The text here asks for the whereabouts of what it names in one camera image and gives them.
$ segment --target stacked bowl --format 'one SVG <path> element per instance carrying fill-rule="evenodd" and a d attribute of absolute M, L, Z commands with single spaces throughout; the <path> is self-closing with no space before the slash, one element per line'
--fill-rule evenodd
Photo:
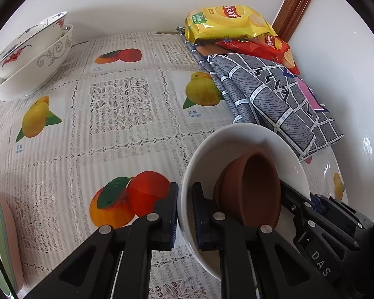
<path fill-rule="evenodd" d="M 44 85 L 67 58 L 73 28 L 67 12 L 43 19 L 15 38 L 0 53 L 0 100 L 12 101 Z"/>

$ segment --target wooden trim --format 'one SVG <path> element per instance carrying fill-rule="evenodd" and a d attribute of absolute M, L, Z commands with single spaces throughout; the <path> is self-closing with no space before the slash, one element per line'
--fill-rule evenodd
<path fill-rule="evenodd" d="M 288 42 L 301 21 L 311 0 L 285 0 L 274 20 L 273 28 L 284 41 Z"/>

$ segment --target gray plaid cloth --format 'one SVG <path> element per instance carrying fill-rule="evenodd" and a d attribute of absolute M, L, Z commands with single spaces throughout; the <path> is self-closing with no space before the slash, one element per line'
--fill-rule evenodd
<path fill-rule="evenodd" d="M 184 28 L 177 31 L 212 76 L 235 123 L 250 122 L 271 129 L 300 160 L 343 137 L 329 113 L 312 109 L 294 75 L 283 65 L 238 53 L 205 58 L 187 41 Z"/>

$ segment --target red chip bag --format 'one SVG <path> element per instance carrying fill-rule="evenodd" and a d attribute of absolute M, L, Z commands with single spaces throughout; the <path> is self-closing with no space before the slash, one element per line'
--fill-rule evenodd
<path fill-rule="evenodd" d="M 222 39 L 217 41 L 216 45 L 235 53 L 256 56 L 281 63 L 293 74 L 300 74 L 293 60 L 289 45 L 279 37 L 263 34 L 251 39 Z"/>

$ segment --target chip bag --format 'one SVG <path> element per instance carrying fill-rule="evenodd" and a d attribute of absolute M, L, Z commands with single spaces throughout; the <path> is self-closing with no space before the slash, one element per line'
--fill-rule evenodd
<path fill-rule="evenodd" d="M 264 17 L 246 5 L 227 5 L 188 12 L 186 38 L 196 39 L 254 38 L 267 33 L 277 36 Z"/>
<path fill-rule="evenodd" d="M 222 39 L 216 42 L 229 51 L 235 53 L 260 57 L 276 63 L 283 64 L 291 73 L 299 75 L 299 69 L 296 66 L 289 45 L 280 37 L 260 35 L 253 39 Z"/>

